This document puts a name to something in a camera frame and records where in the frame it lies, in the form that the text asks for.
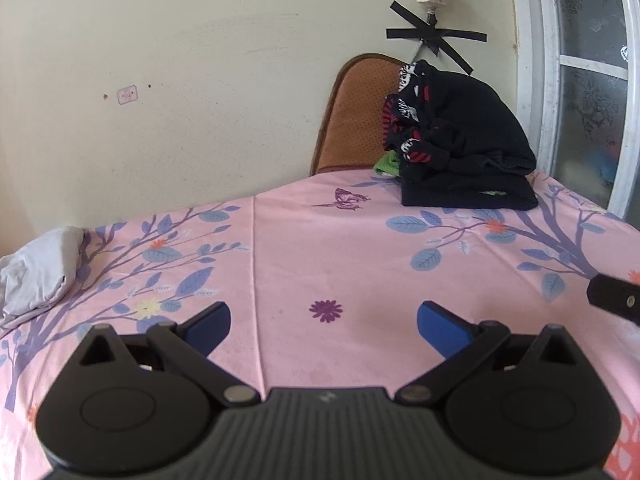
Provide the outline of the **black patterned knit sweater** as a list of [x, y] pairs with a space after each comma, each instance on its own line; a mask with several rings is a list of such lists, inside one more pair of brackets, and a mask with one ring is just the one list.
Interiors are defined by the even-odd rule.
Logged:
[[400, 66], [382, 117], [384, 150], [424, 174], [526, 176], [536, 167], [523, 128], [491, 86], [425, 61]]

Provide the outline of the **pink floral bed sheet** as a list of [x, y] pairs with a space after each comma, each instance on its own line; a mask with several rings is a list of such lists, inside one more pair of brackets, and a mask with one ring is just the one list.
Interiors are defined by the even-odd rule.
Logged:
[[432, 300], [515, 333], [566, 327], [622, 415], [606, 468], [637, 478], [638, 327], [586, 291], [599, 273], [638, 281], [639, 234], [544, 174], [532, 185], [530, 211], [409, 208], [393, 180], [345, 170], [88, 231], [67, 296], [2, 338], [2, 477], [47, 473], [37, 410], [94, 324], [142, 333], [220, 300], [232, 326], [212, 358], [257, 390], [395, 391], [439, 361], [416, 330]]

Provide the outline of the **folded black garment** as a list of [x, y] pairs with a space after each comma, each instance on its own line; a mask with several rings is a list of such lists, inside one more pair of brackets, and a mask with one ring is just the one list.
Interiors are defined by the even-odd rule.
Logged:
[[402, 180], [406, 207], [531, 210], [537, 196], [523, 176], [515, 174], [436, 174], [422, 182]]

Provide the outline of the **folded white cloth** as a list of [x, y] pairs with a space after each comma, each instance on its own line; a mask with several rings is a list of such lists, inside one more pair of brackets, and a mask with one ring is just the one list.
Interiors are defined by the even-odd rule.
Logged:
[[84, 230], [64, 226], [1, 258], [1, 335], [55, 306], [76, 280]]

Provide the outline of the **green garment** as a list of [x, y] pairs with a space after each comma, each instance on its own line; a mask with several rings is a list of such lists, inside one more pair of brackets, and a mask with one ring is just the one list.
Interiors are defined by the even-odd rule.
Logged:
[[400, 158], [396, 152], [386, 152], [373, 169], [381, 177], [397, 178], [400, 174]]

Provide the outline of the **brown woven cushion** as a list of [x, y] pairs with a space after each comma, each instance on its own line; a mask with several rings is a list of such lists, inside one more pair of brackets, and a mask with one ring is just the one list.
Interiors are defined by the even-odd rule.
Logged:
[[318, 132], [310, 173], [368, 169], [383, 156], [383, 104], [397, 90], [402, 62], [360, 54], [338, 72]]

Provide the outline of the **small wall sticker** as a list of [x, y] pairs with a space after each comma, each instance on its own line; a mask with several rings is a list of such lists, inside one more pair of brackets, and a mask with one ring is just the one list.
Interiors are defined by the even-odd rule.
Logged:
[[139, 99], [137, 86], [135, 84], [130, 84], [128, 87], [119, 89], [116, 92], [116, 99], [119, 105], [125, 105], [137, 101], [137, 99]]

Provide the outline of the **white window frame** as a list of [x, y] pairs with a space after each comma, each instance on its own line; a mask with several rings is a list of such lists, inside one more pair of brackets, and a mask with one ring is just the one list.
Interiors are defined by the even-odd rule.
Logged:
[[513, 0], [516, 114], [538, 167], [639, 223], [639, 0]]

